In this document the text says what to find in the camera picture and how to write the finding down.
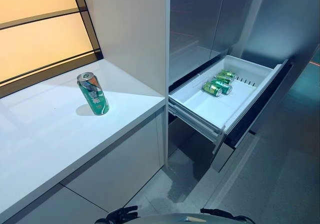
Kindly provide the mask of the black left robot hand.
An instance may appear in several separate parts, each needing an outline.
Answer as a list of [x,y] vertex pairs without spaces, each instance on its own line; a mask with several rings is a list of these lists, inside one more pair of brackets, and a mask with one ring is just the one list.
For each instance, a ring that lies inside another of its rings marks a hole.
[[120,208],[109,213],[105,218],[96,220],[95,224],[124,224],[139,218],[137,210],[137,205]]

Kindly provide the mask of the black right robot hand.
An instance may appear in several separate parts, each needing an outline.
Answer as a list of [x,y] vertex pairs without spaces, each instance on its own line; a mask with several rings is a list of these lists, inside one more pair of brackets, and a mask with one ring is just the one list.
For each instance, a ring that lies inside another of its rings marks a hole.
[[218,217],[223,217],[223,218],[227,218],[227,219],[232,219],[232,220],[243,222],[246,224],[255,224],[255,222],[249,217],[242,216],[242,215],[233,216],[231,213],[229,213],[227,211],[220,210],[220,209],[202,208],[202,209],[200,209],[200,212],[202,214],[210,214],[212,216],[218,216]]

